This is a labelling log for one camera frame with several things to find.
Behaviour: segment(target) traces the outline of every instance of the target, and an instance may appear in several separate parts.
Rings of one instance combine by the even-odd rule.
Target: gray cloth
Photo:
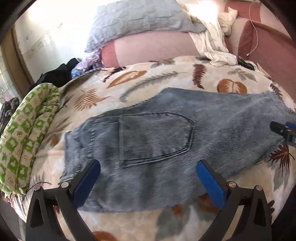
[[[147,31],[205,30],[202,23],[193,23],[175,0],[121,0],[97,8],[84,51],[89,53],[110,41]]]
[[[270,131],[271,121],[295,120],[274,93],[167,88],[135,106],[89,118],[66,133],[61,181],[71,180],[96,159],[101,174],[82,209],[172,207],[205,193],[195,172],[199,160],[227,179],[283,142]]]
[[[5,101],[0,111],[0,136],[3,134],[5,127],[10,121],[12,115],[18,108],[20,101],[17,97],[12,98],[9,101]]]

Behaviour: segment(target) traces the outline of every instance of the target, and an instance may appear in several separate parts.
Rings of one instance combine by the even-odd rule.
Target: transparent plastic wrap
[[[102,68],[104,67],[101,61],[101,49],[98,49],[92,52],[88,57],[83,59],[80,63],[78,63],[74,69],[71,71],[72,79],[78,77],[89,71],[90,69]]]

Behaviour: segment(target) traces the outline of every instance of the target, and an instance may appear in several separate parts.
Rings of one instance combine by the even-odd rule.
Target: metal screw
[[[228,185],[231,187],[231,188],[235,188],[237,186],[237,184],[235,182],[229,182]]]
[[[40,185],[36,185],[36,186],[34,187],[34,190],[35,190],[35,191],[38,191],[40,188],[41,188]]]
[[[69,183],[68,182],[63,182],[62,185],[61,185],[62,188],[66,188],[68,186],[69,186]]]
[[[262,191],[262,190],[263,190],[263,188],[262,188],[260,185],[257,185],[257,186],[256,186],[256,189],[257,189],[258,191]]]

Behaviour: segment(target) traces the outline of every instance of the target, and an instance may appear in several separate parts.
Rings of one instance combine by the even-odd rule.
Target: jeans back pocket
[[[125,167],[161,161],[189,150],[194,121],[172,112],[119,116],[119,153]]]

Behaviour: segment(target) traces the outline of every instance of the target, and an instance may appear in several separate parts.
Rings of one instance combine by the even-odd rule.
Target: bright light
[[[212,1],[199,1],[198,4],[188,4],[189,14],[206,22],[216,22],[218,7]]]

